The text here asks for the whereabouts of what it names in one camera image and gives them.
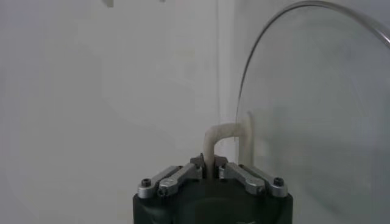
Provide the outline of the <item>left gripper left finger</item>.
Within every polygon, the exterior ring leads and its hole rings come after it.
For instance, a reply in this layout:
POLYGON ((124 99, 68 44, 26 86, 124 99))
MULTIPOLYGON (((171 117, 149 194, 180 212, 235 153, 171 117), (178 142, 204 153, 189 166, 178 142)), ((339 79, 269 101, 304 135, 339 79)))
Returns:
POLYGON ((200 154, 184 166, 169 166, 152 178, 142 179, 137 195, 139 198, 169 197, 178 193, 185 181, 201 180, 203 177, 204 157, 200 154))

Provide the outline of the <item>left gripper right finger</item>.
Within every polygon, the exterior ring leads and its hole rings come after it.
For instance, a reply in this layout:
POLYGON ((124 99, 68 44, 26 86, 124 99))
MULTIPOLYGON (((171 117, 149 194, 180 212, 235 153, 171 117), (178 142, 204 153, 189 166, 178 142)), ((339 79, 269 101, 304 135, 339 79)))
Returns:
POLYGON ((274 177, 254 167, 228 162, 227 158, 215 156, 215 167, 218 168, 218 178, 236 180, 243 185, 246 192, 260 195, 263 192, 277 197, 288 196, 288 187, 281 177, 274 177))

